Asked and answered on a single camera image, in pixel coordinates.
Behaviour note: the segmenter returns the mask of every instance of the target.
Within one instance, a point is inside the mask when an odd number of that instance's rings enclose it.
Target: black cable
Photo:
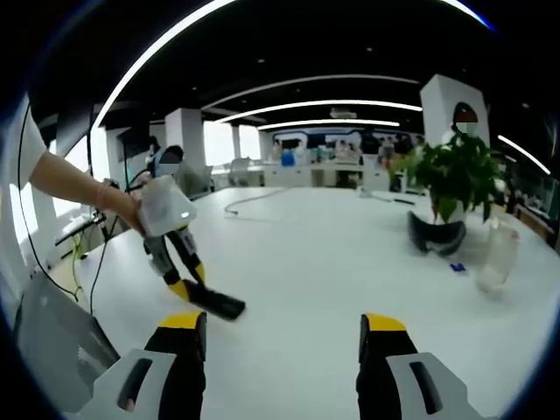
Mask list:
[[[94,282],[91,285],[91,291],[89,292],[89,314],[92,317],[94,316],[94,290],[95,290],[95,285],[97,284],[97,279],[99,278],[99,273],[102,270],[102,263],[103,263],[103,258],[105,257],[105,251],[107,250],[107,244],[109,243],[109,241],[111,240],[111,237],[113,236],[113,233],[115,232],[115,226],[116,226],[116,222],[118,220],[119,220],[119,216],[116,216],[115,220],[113,221],[113,225],[111,226],[111,230],[109,231],[108,239],[105,241],[105,244],[103,245],[103,251],[101,252],[101,258],[99,259],[99,265],[97,265],[97,272],[95,273]]]
[[[76,303],[78,303],[78,301],[79,301],[78,295],[76,293],[72,293],[70,290],[67,290],[64,287],[60,286],[58,283],[56,283],[53,280],[53,278],[51,276],[49,276],[49,274],[46,272],[45,268],[43,267],[43,264],[41,264],[41,261],[39,260],[39,256],[37,255],[37,250],[35,249],[35,245],[33,245],[32,234],[29,231],[29,227],[27,226],[27,219],[25,218],[24,202],[21,200],[21,173],[20,173],[20,171],[21,171],[21,150],[22,150],[22,145],[23,145],[23,142],[24,142],[25,124],[27,123],[27,117],[29,116],[29,112],[30,112],[31,108],[32,108],[32,105],[31,105],[31,102],[29,102],[27,104],[27,110],[25,111],[25,115],[24,115],[24,123],[22,124],[22,128],[21,128],[21,136],[19,137],[19,151],[17,153],[17,189],[19,190],[19,205],[21,206],[21,213],[24,217],[25,229],[27,230],[27,236],[29,238],[29,243],[31,245],[31,250],[33,251],[33,255],[35,256],[35,260],[37,260],[37,264],[41,268],[41,271],[43,271],[46,278],[48,278],[49,281],[52,284],[54,284],[61,291],[65,291],[66,293],[68,293],[70,296],[72,296],[74,298]]]
[[[126,144],[125,142],[122,142],[122,161],[124,162],[124,183],[125,183],[125,188],[124,191],[128,191],[130,188],[130,182],[129,182],[129,163],[126,161],[127,157],[126,157]]]
[[[150,170],[148,170],[147,168],[142,169],[139,173],[137,173],[137,174],[132,178],[132,180],[130,181],[130,183],[131,183],[131,184],[134,184],[134,181],[136,181],[136,180],[140,177],[140,175],[142,175],[142,174],[144,174],[144,173],[150,173]],[[139,189],[142,188],[142,187],[143,187],[143,185],[138,185],[138,186],[125,186],[126,189],[125,189],[124,191],[125,191],[126,193],[130,193],[131,191],[139,190]]]

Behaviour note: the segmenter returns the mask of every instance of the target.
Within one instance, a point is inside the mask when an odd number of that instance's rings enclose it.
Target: black ceiling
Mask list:
[[[35,74],[31,98],[36,118],[55,114],[76,97],[104,102],[155,39],[205,3],[120,0],[92,7],[55,43]],[[419,84],[321,80],[247,94],[218,107],[241,112],[320,99],[421,105],[420,89],[440,73],[484,92],[493,137],[503,134],[550,161],[543,118],[558,111],[555,28],[560,6],[540,0],[524,5],[507,0],[463,3],[495,31],[440,0],[237,0],[178,35],[118,101],[134,102],[143,115],[161,118],[179,106],[201,108],[268,83],[325,74],[380,74]],[[60,15],[57,19],[53,21],[60,25]],[[378,107],[352,111],[360,118],[388,119],[406,130],[422,130],[421,113]],[[321,107],[259,116],[280,123],[327,118],[328,113],[328,107]],[[115,113],[111,125],[127,118],[126,112]]]

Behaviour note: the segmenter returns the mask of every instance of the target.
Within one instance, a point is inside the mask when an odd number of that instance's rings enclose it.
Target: white cable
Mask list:
[[[237,215],[237,214],[239,214],[239,212],[236,212],[235,210],[230,210],[230,207],[237,206],[238,204],[242,204],[242,203],[249,203],[250,201],[266,199],[268,197],[271,197],[271,196],[279,194],[279,193],[285,193],[286,191],[288,191],[290,189],[291,188],[282,188],[280,190],[275,190],[273,192],[268,192],[264,195],[259,195],[257,197],[251,197],[250,199],[238,199],[237,201],[234,201],[233,203],[229,203],[227,206],[225,206],[224,207],[224,212]]]

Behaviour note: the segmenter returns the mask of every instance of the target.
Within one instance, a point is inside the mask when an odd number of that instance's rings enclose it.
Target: human hand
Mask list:
[[[140,219],[138,218],[138,212],[140,211],[140,201],[132,197],[131,195],[124,194],[126,198],[122,199],[121,209],[117,214],[125,221],[127,225],[136,230],[141,236],[145,236],[146,233],[142,226]]]
[[[140,210],[140,201],[135,197],[122,192],[115,188],[110,188],[108,192],[108,203],[110,203],[109,208],[113,210],[124,222],[131,228],[136,230],[141,236],[145,236],[146,233],[142,226],[142,222],[138,217],[138,212]]]

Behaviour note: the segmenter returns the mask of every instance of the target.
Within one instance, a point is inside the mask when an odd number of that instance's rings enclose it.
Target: small blue object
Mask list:
[[[296,164],[296,159],[291,150],[285,150],[282,152],[282,166],[293,166]]]
[[[455,271],[456,273],[460,273],[462,271],[466,271],[466,268],[463,264],[461,264],[460,262],[456,263],[456,264],[449,264],[451,266],[451,268],[453,269],[453,271]]]

